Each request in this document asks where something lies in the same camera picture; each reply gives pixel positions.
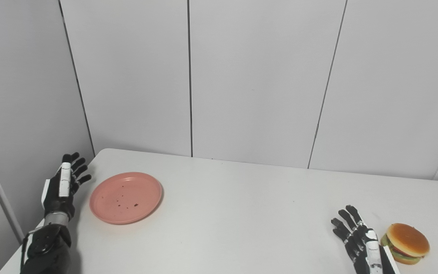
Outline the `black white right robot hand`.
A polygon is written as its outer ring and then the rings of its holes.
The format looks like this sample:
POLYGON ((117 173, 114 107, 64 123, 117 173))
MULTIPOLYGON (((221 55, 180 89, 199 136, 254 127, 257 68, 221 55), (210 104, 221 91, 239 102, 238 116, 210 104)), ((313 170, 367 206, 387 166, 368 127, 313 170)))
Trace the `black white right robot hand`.
POLYGON ((383 246, 374 229, 368 227, 353 205, 338 211, 333 233, 343 242, 357 274, 399 274, 400 270, 388 246, 383 246))

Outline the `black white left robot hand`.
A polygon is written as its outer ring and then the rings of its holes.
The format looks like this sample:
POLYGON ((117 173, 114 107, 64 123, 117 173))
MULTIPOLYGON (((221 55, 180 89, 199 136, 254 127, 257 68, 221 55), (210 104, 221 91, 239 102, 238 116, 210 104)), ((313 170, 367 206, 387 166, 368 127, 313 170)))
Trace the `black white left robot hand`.
POLYGON ((83 175, 86 171, 86 159, 78 152, 63 155, 56 174, 44 183, 41 203, 45 222, 60 218, 60 224, 66 225, 75 216, 74 196, 92 179, 90 174, 83 175))

